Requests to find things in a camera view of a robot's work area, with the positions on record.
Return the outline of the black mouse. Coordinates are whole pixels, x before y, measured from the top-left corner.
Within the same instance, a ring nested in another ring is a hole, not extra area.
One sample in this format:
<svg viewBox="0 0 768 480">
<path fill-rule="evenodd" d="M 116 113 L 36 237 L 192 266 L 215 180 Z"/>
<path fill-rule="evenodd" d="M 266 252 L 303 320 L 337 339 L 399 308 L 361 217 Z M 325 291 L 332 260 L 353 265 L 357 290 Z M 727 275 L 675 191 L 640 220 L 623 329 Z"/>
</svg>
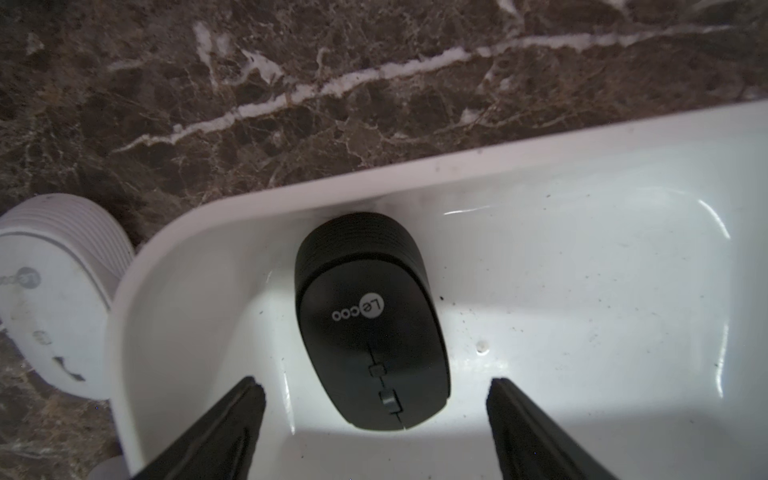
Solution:
<svg viewBox="0 0 768 480">
<path fill-rule="evenodd" d="M 294 277 L 302 340 L 348 423 L 403 430 L 445 407 L 447 349 L 421 253 L 401 224 L 373 212 L 332 219 L 300 245 Z"/>
</svg>

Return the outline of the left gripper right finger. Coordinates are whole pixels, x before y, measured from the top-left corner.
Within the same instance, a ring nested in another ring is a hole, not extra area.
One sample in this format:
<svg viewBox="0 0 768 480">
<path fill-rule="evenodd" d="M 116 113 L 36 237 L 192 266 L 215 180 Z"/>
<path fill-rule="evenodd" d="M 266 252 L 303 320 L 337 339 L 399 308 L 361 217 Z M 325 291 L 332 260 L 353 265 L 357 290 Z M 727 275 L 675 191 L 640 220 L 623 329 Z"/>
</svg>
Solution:
<svg viewBox="0 0 768 480">
<path fill-rule="evenodd" d="M 612 479 L 519 387 L 491 381 L 486 410 L 504 479 Z"/>
</svg>

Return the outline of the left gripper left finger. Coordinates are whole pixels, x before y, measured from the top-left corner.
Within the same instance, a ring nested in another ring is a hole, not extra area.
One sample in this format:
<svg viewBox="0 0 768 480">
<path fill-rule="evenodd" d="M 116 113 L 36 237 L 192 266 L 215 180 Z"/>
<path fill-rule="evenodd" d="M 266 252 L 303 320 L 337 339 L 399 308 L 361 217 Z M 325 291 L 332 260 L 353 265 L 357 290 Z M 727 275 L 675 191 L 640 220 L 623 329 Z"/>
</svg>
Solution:
<svg viewBox="0 0 768 480">
<path fill-rule="evenodd" d="M 134 477 L 148 480 L 245 479 L 266 409 L 263 387 L 240 380 Z"/>
</svg>

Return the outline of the white mouse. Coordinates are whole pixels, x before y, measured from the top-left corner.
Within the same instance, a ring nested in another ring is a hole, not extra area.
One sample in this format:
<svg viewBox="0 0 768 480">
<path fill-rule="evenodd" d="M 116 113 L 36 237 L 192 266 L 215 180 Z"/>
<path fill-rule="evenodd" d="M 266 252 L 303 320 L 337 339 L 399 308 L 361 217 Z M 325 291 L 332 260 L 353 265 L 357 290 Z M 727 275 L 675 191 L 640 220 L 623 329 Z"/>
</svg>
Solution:
<svg viewBox="0 0 768 480">
<path fill-rule="evenodd" d="M 126 232 L 83 197 L 28 199 L 1 217 L 1 323 L 51 386 L 106 400 L 105 335 L 134 258 Z"/>
</svg>

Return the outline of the white plastic storage box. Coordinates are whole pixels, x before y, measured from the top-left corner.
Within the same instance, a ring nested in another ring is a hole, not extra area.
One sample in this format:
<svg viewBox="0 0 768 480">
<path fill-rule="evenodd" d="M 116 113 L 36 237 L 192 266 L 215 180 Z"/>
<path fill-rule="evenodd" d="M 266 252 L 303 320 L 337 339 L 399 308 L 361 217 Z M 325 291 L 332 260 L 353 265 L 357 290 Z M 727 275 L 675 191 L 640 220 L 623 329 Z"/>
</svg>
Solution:
<svg viewBox="0 0 768 480">
<path fill-rule="evenodd" d="M 447 344 L 446 407 L 400 433 L 341 417 L 296 319 L 300 243 L 354 211 L 413 236 Z M 251 376 L 253 479 L 497 479 L 485 402 L 506 377 L 621 479 L 763 479 L 767 105 L 210 203 L 133 261 L 107 352 L 131 473 Z"/>
</svg>

